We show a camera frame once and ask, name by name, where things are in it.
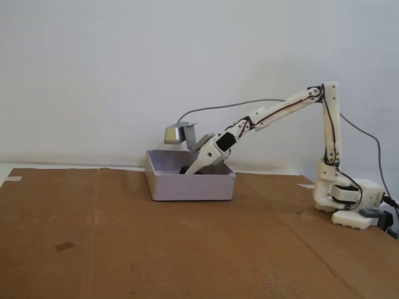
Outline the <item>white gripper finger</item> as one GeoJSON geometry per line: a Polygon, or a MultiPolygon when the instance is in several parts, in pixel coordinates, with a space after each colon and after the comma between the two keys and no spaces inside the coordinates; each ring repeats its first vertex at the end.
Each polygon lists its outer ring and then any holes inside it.
{"type": "Polygon", "coordinates": [[[203,169],[204,167],[206,167],[208,164],[206,163],[205,160],[197,158],[194,163],[187,168],[187,170],[185,171],[185,174],[195,174],[198,171],[200,171],[201,169],[203,169]]]}

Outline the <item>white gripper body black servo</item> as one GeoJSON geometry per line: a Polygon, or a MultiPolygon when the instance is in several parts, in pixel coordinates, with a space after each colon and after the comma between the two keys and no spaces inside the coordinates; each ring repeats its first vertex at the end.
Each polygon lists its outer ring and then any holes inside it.
{"type": "Polygon", "coordinates": [[[199,151],[199,161],[203,166],[216,165],[227,159],[231,148],[238,142],[238,135],[222,132],[208,140],[199,151]]]}

